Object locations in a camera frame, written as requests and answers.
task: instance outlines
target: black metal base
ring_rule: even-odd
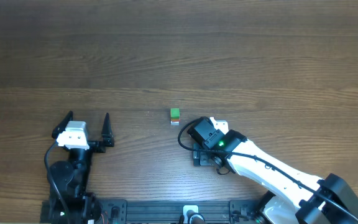
[[[109,223],[178,223],[183,213],[183,206],[197,205],[199,213],[203,214],[206,223],[257,223],[241,218],[254,211],[257,201],[231,200],[207,202],[127,202],[123,199],[100,199],[102,212],[107,213]],[[50,223],[48,220],[49,203],[42,203],[40,223]]]

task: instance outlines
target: green block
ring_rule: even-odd
[[[179,108],[171,108],[171,119],[179,119],[179,118],[180,118]]]

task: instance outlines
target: wooden table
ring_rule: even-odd
[[[0,0],[0,222],[39,220],[69,110],[93,139],[110,113],[116,146],[89,180],[101,198],[259,198],[192,166],[176,137],[200,116],[358,195],[358,1]]]

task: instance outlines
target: black cable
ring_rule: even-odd
[[[251,156],[248,154],[243,154],[243,153],[238,153],[238,152],[226,152],[226,151],[217,151],[217,150],[205,150],[205,149],[193,149],[190,148],[188,146],[185,146],[181,141],[181,135],[184,132],[184,130],[190,126],[191,124],[199,121],[201,118],[195,119],[193,121],[190,121],[189,123],[187,123],[186,125],[184,125],[184,127],[180,130],[179,135],[178,135],[178,143],[179,145],[189,151],[193,151],[193,152],[206,152],[206,153],[215,153],[215,154],[224,154],[224,155],[233,155],[233,156],[242,156],[242,157],[247,157],[247,158],[251,158],[254,159],[256,161],[260,161],[263,162],[266,166],[271,167],[272,170],[275,170],[279,173],[281,173],[282,175],[284,175],[286,178],[290,179],[292,182],[296,183],[299,188],[304,188],[307,191],[311,192],[313,195],[323,199],[326,203],[329,203],[331,205],[333,205],[334,207],[338,208],[339,210],[341,210],[342,212],[344,212],[345,214],[349,215],[352,219],[354,219],[357,223],[358,223],[358,218],[355,217],[352,213],[350,213],[349,211],[347,211],[345,208],[343,208],[342,206],[340,206],[339,204],[337,204],[336,202],[332,201],[331,199],[325,197],[324,195],[320,194],[319,192],[311,189],[310,187],[306,186],[305,184],[302,184],[302,182],[300,182],[299,180],[296,180],[295,178],[293,178],[292,176],[290,176],[289,174],[287,174],[286,172],[282,171],[280,168],[276,167],[275,165],[267,162],[264,159],[261,159],[257,156]]]
[[[68,211],[68,207],[67,207],[67,204],[65,202],[65,200],[63,199],[62,195],[60,194],[59,192],[59,189],[57,188],[56,186],[56,183],[52,177],[52,174],[50,173],[50,169],[49,169],[49,164],[48,164],[48,156],[49,156],[49,153],[50,151],[57,145],[57,142],[55,141],[50,147],[49,149],[47,150],[47,152],[45,153],[45,157],[44,157],[44,162],[45,162],[45,168],[47,168],[47,177],[48,177],[48,180],[49,180],[49,183],[50,185],[52,186],[52,188],[55,190],[56,194],[57,194],[57,197],[59,198],[60,202],[62,203],[63,205],[63,208],[65,210],[65,216],[67,218],[67,224],[70,224],[70,214],[69,214],[69,211]]]

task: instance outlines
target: wood grain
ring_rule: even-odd
[[[193,167],[170,108],[181,126],[226,119],[272,156],[333,172],[358,195],[358,1],[0,0],[0,222],[39,220],[44,153],[68,110],[91,138],[110,113],[116,146],[94,156],[89,180],[99,197],[264,194]]]

